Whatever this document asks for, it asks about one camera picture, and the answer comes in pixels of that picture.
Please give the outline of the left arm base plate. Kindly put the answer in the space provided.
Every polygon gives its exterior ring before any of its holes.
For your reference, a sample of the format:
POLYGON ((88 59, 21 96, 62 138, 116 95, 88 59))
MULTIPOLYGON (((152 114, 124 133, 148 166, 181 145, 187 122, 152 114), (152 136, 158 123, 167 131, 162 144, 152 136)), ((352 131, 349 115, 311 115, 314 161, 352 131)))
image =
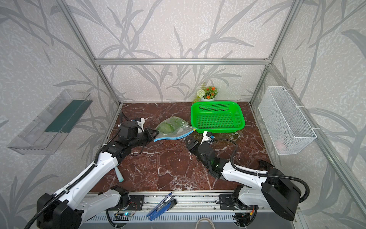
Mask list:
POLYGON ((144 195, 123 195, 115 206, 119 210, 142 210, 144 195))

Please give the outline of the clear zip-top bag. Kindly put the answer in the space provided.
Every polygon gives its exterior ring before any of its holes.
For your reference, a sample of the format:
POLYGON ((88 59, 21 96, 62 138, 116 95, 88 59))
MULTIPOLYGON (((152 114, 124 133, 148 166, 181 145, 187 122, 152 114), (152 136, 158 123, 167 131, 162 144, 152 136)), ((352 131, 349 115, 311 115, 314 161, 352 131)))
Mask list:
POLYGON ((179 140, 187 137, 195 131, 195 128, 190 126, 187 121, 177 116, 172 116, 161 122, 156 130, 159 134, 154 139, 154 142, 159 140, 179 140))

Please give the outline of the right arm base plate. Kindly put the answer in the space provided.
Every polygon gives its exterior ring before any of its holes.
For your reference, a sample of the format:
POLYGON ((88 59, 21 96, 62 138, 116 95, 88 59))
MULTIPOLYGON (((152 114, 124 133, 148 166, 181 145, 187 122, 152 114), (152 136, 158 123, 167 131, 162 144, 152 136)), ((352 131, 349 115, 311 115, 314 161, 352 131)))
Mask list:
POLYGON ((258 210, 258 207, 255 205, 244 205, 241 203, 238 199, 232 199, 231 194, 225 195, 221 194, 219 195, 218 204, 220 205, 220 210, 258 210))

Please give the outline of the chinese cabbage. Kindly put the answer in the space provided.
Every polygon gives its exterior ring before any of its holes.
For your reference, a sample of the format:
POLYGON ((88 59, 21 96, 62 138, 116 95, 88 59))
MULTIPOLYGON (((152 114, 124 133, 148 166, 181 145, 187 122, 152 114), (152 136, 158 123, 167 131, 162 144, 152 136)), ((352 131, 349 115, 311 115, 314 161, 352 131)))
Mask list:
POLYGON ((176 116, 171 117, 170 123, 174 131, 178 131, 179 129, 185 129, 189 127, 188 122, 176 116))
POLYGON ((167 119, 167 120, 163 121, 162 123, 160 123, 157 127, 157 130, 163 134, 173 133, 174 129, 170 123, 170 120, 171 119, 167 119))

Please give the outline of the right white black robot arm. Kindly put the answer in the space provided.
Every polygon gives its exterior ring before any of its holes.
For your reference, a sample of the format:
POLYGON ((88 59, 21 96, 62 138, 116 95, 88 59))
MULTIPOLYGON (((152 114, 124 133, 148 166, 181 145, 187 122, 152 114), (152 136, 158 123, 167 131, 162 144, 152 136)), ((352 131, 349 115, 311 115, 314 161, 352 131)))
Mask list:
POLYGON ((186 148, 207 168, 211 176, 239 183, 232 194, 236 208, 270 208, 278 216, 294 220, 298 204, 310 194, 310 187, 305 181, 286 176, 276 168, 269 171, 254 170, 235 164, 233 157, 229 160, 219 158, 212 148, 214 142, 209 138, 202 142, 191 137, 185 140, 186 148))

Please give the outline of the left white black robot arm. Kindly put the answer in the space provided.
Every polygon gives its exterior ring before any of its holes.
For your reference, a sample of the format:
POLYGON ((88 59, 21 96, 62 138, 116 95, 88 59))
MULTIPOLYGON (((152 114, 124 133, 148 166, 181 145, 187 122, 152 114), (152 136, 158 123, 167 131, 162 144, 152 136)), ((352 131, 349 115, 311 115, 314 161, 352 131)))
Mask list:
POLYGON ((116 168, 136 147, 144 147, 158 136, 159 131, 144 127, 137 119, 121 124, 119 131, 97 152, 94 161, 67 185, 37 201, 37 212, 26 224, 40 229, 77 229, 95 215, 110 208, 130 205, 129 192, 113 187, 87 202, 84 197, 111 170, 116 168))

